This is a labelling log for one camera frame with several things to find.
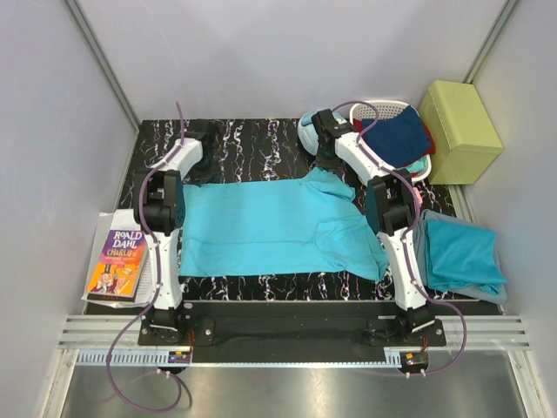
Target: white plastic basket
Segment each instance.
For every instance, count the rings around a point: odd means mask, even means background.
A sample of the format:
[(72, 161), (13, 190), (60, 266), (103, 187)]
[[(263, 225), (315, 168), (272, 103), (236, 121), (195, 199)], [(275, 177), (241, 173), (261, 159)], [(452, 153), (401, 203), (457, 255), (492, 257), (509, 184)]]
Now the white plastic basket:
[[(391, 119), (398, 116), (407, 106), (408, 103), (399, 102), (397, 100), (366, 100), (367, 103), (374, 105), (379, 112), (379, 119)], [(350, 123), (354, 123), (354, 119), (375, 119), (377, 115), (375, 111), (364, 104), (355, 104), (350, 109)], [(432, 170), (432, 160), (426, 155), (426, 168), (419, 172), (416, 177), (412, 177), (412, 183), (418, 183), (429, 176)]]

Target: black marble table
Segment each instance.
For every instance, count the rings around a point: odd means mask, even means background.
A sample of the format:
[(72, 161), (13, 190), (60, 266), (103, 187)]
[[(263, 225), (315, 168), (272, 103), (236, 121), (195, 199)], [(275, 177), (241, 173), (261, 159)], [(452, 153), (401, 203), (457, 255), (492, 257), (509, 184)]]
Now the black marble table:
[[(345, 162), (320, 160), (307, 153), (298, 141), (297, 119), (229, 119), (215, 121), (220, 129), (208, 171), (192, 171), (187, 183), (298, 179), (315, 165), (336, 172), (356, 188), (355, 204), (363, 211), (366, 189)], [(197, 121), (186, 120), (195, 130)], [(178, 120), (145, 120), (119, 200), (119, 208), (131, 207), (133, 173), (159, 161), (179, 138)], [(416, 185), (423, 208), (455, 216), (449, 191), (443, 185)], [(348, 272), (300, 272), (263, 276), (185, 277), (185, 300), (392, 300), (390, 269), (380, 282)], [(436, 299), (465, 299), (451, 293), (431, 292)]]

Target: dark blue towel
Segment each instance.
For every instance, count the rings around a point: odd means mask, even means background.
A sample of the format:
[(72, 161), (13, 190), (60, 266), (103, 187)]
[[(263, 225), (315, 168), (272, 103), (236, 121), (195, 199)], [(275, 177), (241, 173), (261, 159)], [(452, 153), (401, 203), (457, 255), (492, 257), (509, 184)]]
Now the dark blue towel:
[[(362, 128), (372, 122), (363, 119)], [(430, 147), (424, 125), (411, 106), (395, 118), (380, 119), (364, 134), (364, 140), (386, 163), (397, 168), (420, 159)]]

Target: orange book cover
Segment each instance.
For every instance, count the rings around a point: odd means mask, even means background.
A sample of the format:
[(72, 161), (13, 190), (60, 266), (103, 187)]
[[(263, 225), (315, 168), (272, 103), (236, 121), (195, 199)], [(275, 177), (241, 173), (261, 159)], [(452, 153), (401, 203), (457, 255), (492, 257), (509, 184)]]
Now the orange book cover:
[(146, 245), (141, 231), (111, 230), (87, 286), (87, 299), (132, 300), (138, 287)]

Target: yellow box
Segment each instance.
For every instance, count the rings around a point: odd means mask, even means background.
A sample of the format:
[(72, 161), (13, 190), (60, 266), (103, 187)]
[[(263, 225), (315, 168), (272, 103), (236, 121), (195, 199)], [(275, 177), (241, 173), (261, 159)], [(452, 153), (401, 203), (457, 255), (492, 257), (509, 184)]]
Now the yellow box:
[(471, 84), (435, 81), (419, 115), (432, 134), (432, 185), (471, 185), (503, 151), (486, 108)]

